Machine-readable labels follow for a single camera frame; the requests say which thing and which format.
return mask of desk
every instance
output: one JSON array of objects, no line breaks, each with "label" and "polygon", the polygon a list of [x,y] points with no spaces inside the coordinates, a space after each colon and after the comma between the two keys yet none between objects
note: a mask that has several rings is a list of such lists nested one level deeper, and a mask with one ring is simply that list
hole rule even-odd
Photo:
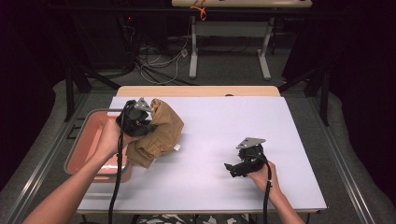
[{"label": "desk", "polygon": [[[235,96],[223,97],[224,93]],[[262,192],[247,178],[232,178],[223,165],[240,162],[235,146],[246,136],[267,140],[264,153],[276,163],[280,186],[296,210],[326,209],[289,109],[276,88],[122,87],[118,96],[129,94],[124,100],[161,97],[185,121],[185,127],[179,151],[162,155],[148,169],[134,166],[131,178],[120,184],[116,213],[260,213]],[[111,107],[123,107],[123,103]],[[227,122],[233,115],[237,118]],[[92,183],[78,212],[105,213],[113,189],[111,183]]]},{"label": "desk", "polygon": [[[194,4],[194,0],[172,0],[173,7],[190,7]],[[202,7],[271,7],[271,8],[309,8],[312,6],[310,0],[206,0]],[[267,61],[265,60],[265,52],[270,40],[271,29],[268,22],[259,21],[196,21],[195,17],[191,17],[191,63],[190,78],[197,76],[198,49],[196,48],[196,36],[198,35],[219,35],[219,36],[251,36],[263,37],[262,48],[257,50],[262,76],[265,80],[271,80],[270,71]]]}]

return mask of black horizontal bar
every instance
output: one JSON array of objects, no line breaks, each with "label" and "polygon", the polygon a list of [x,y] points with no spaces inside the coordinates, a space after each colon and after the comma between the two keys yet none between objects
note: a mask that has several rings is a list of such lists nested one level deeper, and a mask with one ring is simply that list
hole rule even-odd
[{"label": "black horizontal bar", "polygon": [[[44,7],[54,13],[101,13],[114,15],[185,15],[199,16],[196,9],[184,7]],[[293,17],[293,18],[318,18],[318,19],[342,19],[347,14],[345,11],[312,11],[309,8],[250,8],[250,7],[212,7],[207,8],[207,15],[230,15],[238,16],[269,16],[269,17]]]}]

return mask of forearm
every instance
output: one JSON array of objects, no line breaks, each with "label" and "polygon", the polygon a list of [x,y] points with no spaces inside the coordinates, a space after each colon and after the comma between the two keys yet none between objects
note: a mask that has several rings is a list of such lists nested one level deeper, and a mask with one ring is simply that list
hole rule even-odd
[{"label": "forearm", "polygon": [[106,158],[90,158],[86,164],[53,191],[24,223],[67,223],[76,213],[82,198]]},{"label": "forearm", "polygon": [[270,201],[274,205],[282,224],[300,224],[303,220],[291,207],[286,196],[281,192],[274,192],[270,195]]}]

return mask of brown cloth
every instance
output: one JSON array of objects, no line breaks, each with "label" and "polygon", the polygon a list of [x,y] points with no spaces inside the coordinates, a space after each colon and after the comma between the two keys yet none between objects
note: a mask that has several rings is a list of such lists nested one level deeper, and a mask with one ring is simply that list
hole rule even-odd
[{"label": "brown cloth", "polygon": [[184,126],[184,122],[166,102],[153,99],[150,106],[150,124],[157,125],[157,128],[154,132],[130,143],[126,150],[126,156],[131,162],[146,168],[149,168],[154,159],[162,153],[172,151]]}]

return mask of orange strap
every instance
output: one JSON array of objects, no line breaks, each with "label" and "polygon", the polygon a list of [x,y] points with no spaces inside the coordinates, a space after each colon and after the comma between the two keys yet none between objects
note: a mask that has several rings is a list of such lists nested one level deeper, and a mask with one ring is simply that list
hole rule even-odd
[{"label": "orange strap", "polygon": [[201,12],[201,21],[204,21],[204,20],[206,20],[206,11],[205,11],[206,7],[203,7],[203,5],[206,0],[202,0],[200,6],[196,5],[198,3],[198,1],[199,0],[195,0],[194,4],[192,4],[192,6],[190,8],[199,10]]}]

